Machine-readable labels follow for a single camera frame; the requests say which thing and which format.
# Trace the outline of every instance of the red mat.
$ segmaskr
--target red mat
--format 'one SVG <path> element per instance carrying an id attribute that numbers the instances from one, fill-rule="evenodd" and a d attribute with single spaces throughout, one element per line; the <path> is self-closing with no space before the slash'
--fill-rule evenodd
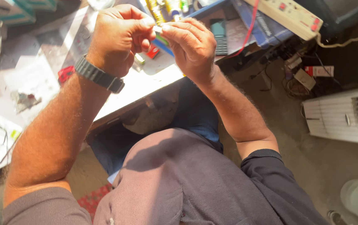
<path id="1" fill-rule="evenodd" d="M 81 197 L 78 200 L 79 205 L 82 208 L 86 209 L 88 213 L 90 213 L 91 222 L 93 222 L 94 220 L 94 215 L 96 213 L 98 203 L 101 201 L 102 197 L 108 194 L 111 190 L 112 190 L 112 185 L 107 184 L 91 192 L 90 194 Z"/>

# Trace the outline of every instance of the concrete floor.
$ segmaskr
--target concrete floor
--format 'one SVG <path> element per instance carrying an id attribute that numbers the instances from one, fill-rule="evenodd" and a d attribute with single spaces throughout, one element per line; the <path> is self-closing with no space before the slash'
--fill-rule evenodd
<path id="1" fill-rule="evenodd" d="M 255 79 L 263 66 L 252 67 L 229 75 L 254 101 L 275 134 L 285 165 L 294 173 L 299 185 L 310 195 L 317 210 L 326 217 L 328 210 L 342 214 L 348 224 L 358 225 L 358 217 L 348 212 L 340 201 L 342 185 L 358 179 L 358 144 L 318 138 L 308 134 L 305 119 L 300 113 L 300 100 L 287 97 L 281 81 L 284 77 L 283 61 L 272 63 L 267 72 L 269 80 L 262 73 Z M 240 166 L 241 158 L 233 139 L 219 122 L 219 136 L 224 145 L 224 155 Z M 106 184 L 106 173 L 99 166 L 91 149 L 80 153 L 68 179 L 72 193 L 79 198 Z"/>

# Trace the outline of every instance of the blue jeans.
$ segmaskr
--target blue jeans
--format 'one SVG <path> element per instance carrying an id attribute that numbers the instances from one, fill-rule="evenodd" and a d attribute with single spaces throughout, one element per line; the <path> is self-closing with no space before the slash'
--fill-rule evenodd
<path id="1" fill-rule="evenodd" d="M 218 112 L 215 106 L 190 79 L 185 77 L 181 82 L 178 108 L 169 128 L 177 127 L 196 133 L 222 153 L 223 146 L 218 135 Z M 111 183 L 121 169 L 129 150 L 146 136 L 133 133 L 120 123 L 98 134 L 90 144 L 94 155 L 108 173 L 108 180 Z"/>

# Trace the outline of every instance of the man's left hand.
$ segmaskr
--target man's left hand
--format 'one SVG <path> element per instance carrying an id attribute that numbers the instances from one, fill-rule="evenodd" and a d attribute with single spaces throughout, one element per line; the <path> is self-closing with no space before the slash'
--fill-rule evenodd
<path id="1" fill-rule="evenodd" d="M 129 4 L 101 10 L 86 59 L 108 74 L 126 76 L 135 54 L 148 51 L 155 39 L 154 24 L 150 16 Z"/>

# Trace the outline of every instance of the power strip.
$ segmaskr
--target power strip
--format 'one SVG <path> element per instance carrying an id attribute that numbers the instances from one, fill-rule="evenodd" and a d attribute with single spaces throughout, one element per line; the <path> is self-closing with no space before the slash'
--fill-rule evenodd
<path id="1" fill-rule="evenodd" d="M 244 0 L 254 5 L 255 0 Z M 323 21 L 293 0 L 260 0 L 258 10 L 280 23 L 300 38 L 316 37 Z"/>

